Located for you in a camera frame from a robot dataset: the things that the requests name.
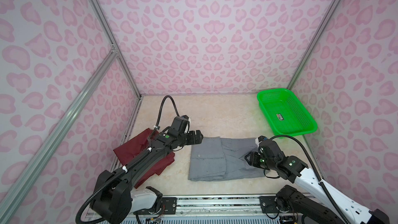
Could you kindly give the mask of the grey long sleeve shirt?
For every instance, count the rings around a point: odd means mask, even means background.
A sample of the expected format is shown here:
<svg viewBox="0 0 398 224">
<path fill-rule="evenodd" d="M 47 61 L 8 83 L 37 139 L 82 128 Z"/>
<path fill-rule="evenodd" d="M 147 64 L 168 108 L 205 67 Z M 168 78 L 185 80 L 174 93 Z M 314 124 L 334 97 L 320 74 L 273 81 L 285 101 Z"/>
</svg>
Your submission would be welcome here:
<svg viewBox="0 0 398 224">
<path fill-rule="evenodd" d="M 250 166 L 245 156 L 257 151 L 254 138 L 203 138 L 192 146 L 188 180 L 226 181 L 264 176 L 264 171 Z"/>
</svg>

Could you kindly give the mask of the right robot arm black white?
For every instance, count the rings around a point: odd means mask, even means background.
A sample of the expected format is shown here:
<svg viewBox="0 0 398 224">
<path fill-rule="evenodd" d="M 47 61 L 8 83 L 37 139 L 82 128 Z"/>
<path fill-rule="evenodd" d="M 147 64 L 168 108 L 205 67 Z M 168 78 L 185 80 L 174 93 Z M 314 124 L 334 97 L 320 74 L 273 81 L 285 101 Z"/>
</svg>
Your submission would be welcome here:
<svg viewBox="0 0 398 224">
<path fill-rule="evenodd" d="M 266 154 L 252 151 L 244 159 L 255 168 L 275 171 L 279 178 L 306 190 L 314 199 L 285 185 L 276 194 L 273 207 L 278 212 L 295 212 L 319 224 L 388 224 L 389 217 L 380 209 L 374 211 L 350 199 L 324 180 L 318 180 L 313 169 L 295 156 L 281 151 Z"/>
</svg>

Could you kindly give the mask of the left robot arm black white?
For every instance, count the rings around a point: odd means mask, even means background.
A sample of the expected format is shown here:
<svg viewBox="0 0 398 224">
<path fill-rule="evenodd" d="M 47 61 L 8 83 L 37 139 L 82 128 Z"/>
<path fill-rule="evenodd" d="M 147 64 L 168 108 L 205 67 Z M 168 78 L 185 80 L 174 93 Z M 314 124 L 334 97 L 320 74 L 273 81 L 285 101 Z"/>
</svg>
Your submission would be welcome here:
<svg viewBox="0 0 398 224">
<path fill-rule="evenodd" d="M 151 145 L 139 153 L 129 163 L 113 172 L 103 171 L 97 178 L 93 194 L 83 203 L 76 214 L 75 222 L 82 224 L 82 215 L 88 207 L 99 214 L 94 224 L 107 221 L 110 224 L 122 223 L 130 212 L 142 209 L 157 210 L 162 195 L 149 188 L 131 194 L 137 182 L 160 160 L 167 157 L 177 147 L 201 144 L 201 131 L 192 131 L 187 115 L 175 117 L 171 126 L 154 137 Z"/>
</svg>

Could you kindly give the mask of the green plastic basket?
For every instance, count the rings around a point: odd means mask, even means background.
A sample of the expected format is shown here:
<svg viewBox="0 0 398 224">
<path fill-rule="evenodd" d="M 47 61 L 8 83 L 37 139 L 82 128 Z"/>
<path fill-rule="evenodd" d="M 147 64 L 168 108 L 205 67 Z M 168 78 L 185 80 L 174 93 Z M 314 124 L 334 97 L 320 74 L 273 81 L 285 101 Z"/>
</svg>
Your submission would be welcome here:
<svg viewBox="0 0 398 224">
<path fill-rule="evenodd" d="M 288 89 L 261 91 L 257 94 L 257 100 L 274 135 L 301 136 L 318 129 L 317 122 Z"/>
</svg>

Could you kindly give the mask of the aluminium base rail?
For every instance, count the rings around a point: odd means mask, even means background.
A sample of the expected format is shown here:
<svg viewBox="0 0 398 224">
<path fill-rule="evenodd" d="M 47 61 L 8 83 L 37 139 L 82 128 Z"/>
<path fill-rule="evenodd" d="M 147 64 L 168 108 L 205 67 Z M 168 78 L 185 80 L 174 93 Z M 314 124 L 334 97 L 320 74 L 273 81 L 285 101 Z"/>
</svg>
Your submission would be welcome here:
<svg viewBox="0 0 398 224">
<path fill-rule="evenodd" d="M 274 194 L 165 195 L 161 209 L 141 210 L 142 224 L 300 224 L 302 214 L 279 212 Z"/>
</svg>

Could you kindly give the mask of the left aluminium frame diagonal strut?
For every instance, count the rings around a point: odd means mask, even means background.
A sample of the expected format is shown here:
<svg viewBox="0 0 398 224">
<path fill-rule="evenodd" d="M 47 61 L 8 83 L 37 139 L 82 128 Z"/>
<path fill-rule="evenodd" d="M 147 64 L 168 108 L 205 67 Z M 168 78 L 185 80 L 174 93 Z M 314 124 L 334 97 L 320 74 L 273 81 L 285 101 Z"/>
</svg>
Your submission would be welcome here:
<svg viewBox="0 0 398 224">
<path fill-rule="evenodd" d="M 31 188 L 39 178 L 47 163 L 66 137 L 68 131 L 82 112 L 93 92 L 117 58 L 118 52 L 111 51 L 102 64 L 98 67 L 80 94 L 75 98 L 63 118 L 52 130 L 38 152 L 22 171 L 20 177 L 10 188 L 1 203 L 1 223 L 8 224 L 18 210 Z"/>
</svg>

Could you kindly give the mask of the left rear aluminium frame post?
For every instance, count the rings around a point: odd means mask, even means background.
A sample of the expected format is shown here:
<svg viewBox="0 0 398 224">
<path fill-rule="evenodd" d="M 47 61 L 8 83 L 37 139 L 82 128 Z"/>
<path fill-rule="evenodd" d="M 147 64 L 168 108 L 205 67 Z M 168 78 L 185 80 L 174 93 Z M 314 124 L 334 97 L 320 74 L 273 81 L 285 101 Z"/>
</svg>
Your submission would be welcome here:
<svg viewBox="0 0 398 224">
<path fill-rule="evenodd" d="M 110 27 L 109 21 L 107 20 L 103 9 L 101 8 L 99 0 L 88 0 L 89 4 L 91 5 L 98 22 L 104 31 L 104 34 L 109 42 L 109 44 L 112 47 L 112 50 L 116 52 L 116 57 L 118 62 L 120 63 L 122 70 L 127 77 L 127 81 L 130 84 L 131 88 L 133 89 L 134 95 L 138 98 L 141 99 L 142 95 L 140 94 L 138 87 L 133 79 L 132 73 L 128 68 L 127 62 L 120 50 L 120 47 L 115 39 L 115 36 L 112 32 L 112 29 Z"/>
</svg>

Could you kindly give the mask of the aluminium frame post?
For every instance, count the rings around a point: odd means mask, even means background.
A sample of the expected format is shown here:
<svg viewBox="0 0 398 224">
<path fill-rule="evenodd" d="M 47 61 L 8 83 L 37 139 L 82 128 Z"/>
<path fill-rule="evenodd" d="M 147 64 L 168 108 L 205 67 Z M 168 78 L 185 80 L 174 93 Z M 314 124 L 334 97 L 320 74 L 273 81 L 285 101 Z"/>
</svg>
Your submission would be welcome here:
<svg viewBox="0 0 398 224">
<path fill-rule="evenodd" d="M 133 89 L 134 95 L 138 98 L 141 99 L 142 95 L 140 94 L 138 87 L 133 79 L 132 73 L 128 68 L 127 62 L 120 50 L 120 47 L 115 39 L 115 36 L 112 32 L 112 29 L 110 27 L 109 21 L 107 20 L 103 9 L 101 8 L 99 0 L 88 0 L 89 4 L 91 5 L 98 22 L 104 31 L 104 34 L 109 42 L 109 44 L 112 47 L 112 50 L 116 52 L 116 57 L 118 62 L 120 63 L 122 70 L 127 77 L 127 81 L 130 84 L 131 88 Z"/>
<path fill-rule="evenodd" d="M 342 4 L 342 2 L 343 2 L 343 0 L 332 0 L 331 3 L 329 4 L 329 7 L 325 11 L 325 14 L 321 19 L 319 27 L 317 28 L 313 38 L 309 42 L 308 48 L 304 52 L 298 66 L 297 66 L 288 86 L 287 86 L 288 90 L 290 90 L 290 91 L 293 90 L 294 85 L 299 80 L 301 73 L 303 72 L 308 61 L 310 60 L 315 48 L 317 47 L 319 41 L 322 38 L 322 35 L 327 30 L 328 25 L 330 24 L 333 16 L 337 12 L 337 10 L 338 10 L 339 6 Z"/>
</svg>

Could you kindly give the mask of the right rear aluminium frame post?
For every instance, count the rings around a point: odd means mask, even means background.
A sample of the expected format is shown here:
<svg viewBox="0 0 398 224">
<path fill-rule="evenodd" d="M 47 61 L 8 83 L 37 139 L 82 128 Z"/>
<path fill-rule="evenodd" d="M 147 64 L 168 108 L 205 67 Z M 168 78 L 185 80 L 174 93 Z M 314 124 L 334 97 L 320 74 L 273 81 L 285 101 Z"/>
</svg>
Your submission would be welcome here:
<svg viewBox="0 0 398 224">
<path fill-rule="evenodd" d="M 321 19 L 319 27 L 317 28 L 313 38 L 309 42 L 308 48 L 304 52 L 298 66 L 297 66 L 288 86 L 287 86 L 288 90 L 290 90 L 290 91 L 293 90 L 294 85 L 299 80 L 301 73 L 303 72 L 308 61 L 310 60 L 315 48 L 317 47 L 319 41 L 322 38 L 322 35 L 327 30 L 328 25 L 330 24 L 333 16 L 337 12 L 337 10 L 338 10 L 339 6 L 342 4 L 342 2 L 343 2 L 343 0 L 332 0 L 331 3 L 329 4 L 329 7 L 325 11 L 325 14 Z"/>
</svg>

